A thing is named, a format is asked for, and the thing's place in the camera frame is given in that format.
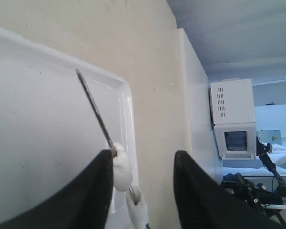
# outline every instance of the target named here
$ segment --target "white cotton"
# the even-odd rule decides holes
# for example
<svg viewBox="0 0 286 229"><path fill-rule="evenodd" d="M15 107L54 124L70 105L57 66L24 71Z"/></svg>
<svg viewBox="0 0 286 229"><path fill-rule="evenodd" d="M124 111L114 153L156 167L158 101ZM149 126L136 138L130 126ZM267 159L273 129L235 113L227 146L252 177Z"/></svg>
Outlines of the white cotton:
<svg viewBox="0 0 286 229"><path fill-rule="evenodd" d="M113 182L119 192L125 192L133 181L132 168L126 152L119 143L114 143L117 156L113 158Z"/></svg>
<svg viewBox="0 0 286 229"><path fill-rule="evenodd" d="M129 218L135 229L146 229L148 223L148 207L143 193L137 186L133 186L133 192L139 198L139 203L134 204L130 191L126 192L126 203Z"/></svg>

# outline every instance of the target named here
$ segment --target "white tray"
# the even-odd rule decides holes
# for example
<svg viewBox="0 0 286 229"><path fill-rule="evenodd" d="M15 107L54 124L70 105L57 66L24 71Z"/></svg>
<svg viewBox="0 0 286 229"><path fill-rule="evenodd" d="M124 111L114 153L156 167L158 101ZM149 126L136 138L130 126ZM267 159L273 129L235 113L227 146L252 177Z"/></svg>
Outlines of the white tray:
<svg viewBox="0 0 286 229"><path fill-rule="evenodd" d="M128 83L0 28L0 222L59 191L107 147L76 68L111 138L128 153L138 183ZM115 192L107 228L129 222L124 193Z"/></svg>

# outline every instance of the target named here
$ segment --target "ceiling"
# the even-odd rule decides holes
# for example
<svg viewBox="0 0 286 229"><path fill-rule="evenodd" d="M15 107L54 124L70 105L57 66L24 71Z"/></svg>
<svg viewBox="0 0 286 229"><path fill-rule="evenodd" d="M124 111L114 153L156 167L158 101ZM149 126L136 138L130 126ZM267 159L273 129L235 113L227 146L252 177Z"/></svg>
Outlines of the ceiling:
<svg viewBox="0 0 286 229"><path fill-rule="evenodd" d="M286 0L167 0L209 79L286 79Z"/></svg>

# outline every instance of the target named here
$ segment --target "beige wall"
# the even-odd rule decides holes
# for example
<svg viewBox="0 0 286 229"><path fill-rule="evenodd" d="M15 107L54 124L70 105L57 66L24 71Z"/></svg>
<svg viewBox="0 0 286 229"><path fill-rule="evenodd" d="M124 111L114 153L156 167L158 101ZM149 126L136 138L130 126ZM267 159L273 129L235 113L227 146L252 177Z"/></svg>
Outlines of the beige wall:
<svg viewBox="0 0 286 229"><path fill-rule="evenodd" d="M0 0L0 26L126 79L150 225L178 228L177 149L189 149L176 21L165 0Z"/></svg>

